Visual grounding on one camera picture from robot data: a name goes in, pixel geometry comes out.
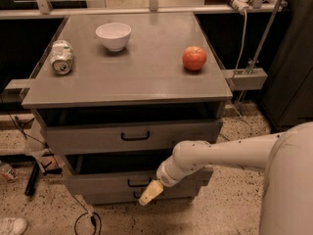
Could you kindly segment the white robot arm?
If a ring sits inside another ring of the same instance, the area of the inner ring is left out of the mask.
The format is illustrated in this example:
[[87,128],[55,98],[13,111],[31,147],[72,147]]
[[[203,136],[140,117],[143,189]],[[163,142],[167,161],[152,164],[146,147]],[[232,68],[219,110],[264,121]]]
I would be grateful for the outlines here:
[[181,141],[139,203],[148,204],[207,165],[264,172],[259,235],[313,235],[313,123],[269,135],[210,144]]

